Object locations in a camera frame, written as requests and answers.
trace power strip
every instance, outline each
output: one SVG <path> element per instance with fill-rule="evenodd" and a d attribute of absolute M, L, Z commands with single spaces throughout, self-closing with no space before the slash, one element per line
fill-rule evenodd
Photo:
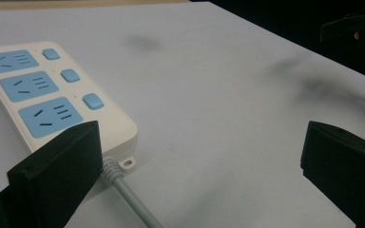
<path fill-rule="evenodd" d="M 135 165 L 138 129 L 56 43 L 0 47 L 0 101 L 33 153 L 70 126 L 98 121 L 103 158 Z"/>

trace white table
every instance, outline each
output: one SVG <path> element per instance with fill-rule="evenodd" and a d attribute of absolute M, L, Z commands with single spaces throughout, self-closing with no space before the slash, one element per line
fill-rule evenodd
<path fill-rule="evenodd" d="M 206 2 L 0 11 L 0 46 L 42 40 L 136 122 L 125 181 L 165 227 L 355 227 L 299 163 L 309 121 L 365 139 L 363 75 Z M 0 190 L 27 155 L 0 105 Z M 67 227 L 144 224 L 98 181 Z"/>

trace blue outlet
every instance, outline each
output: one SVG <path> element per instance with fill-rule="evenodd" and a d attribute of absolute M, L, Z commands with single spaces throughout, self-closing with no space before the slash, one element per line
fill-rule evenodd
<path fill-rule="evenodd" d="M 38 139 L 83 121 L 82 116 L 65 97 L 24 107 L 19 110 L 32 137 Z"/>
<path fill-rule="evenodd" d="M 44 71 L 1 79 L 0 85 L 9 99 L 15 103 L 59 90 Z"/>
<path fill-rule="evenodd" d="M 38 63 L 27 50 L 15 50 L 0 53 L 0 73 L 30 67 L 38 67 Z"/>

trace power cord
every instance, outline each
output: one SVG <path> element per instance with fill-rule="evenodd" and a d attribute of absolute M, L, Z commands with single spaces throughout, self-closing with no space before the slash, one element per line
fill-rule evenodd
<path fill-rule="evenodd" d="M 135 211 L 139 218 L 148 228 L 163 228 L 158 220 L 150 213 L 144 204 L 133 193 L 124 181 L 124 172 L 120 166 L 112 159 L 103 162 L 102 179 L 117 188 L 129 206 Z"/>

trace dark background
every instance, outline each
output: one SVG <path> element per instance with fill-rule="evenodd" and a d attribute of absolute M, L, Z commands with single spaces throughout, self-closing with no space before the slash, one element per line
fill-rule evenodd
<path fill-rule="evenodd" d="M 353 32 L 329 41 L 319 40 L 321 25 L 340 19 L 348 13 L 365 9 L 365 0 L 356 3 L 343 0 L 208 2 L 365 75 L 365 49 L 357 46 Z"/>

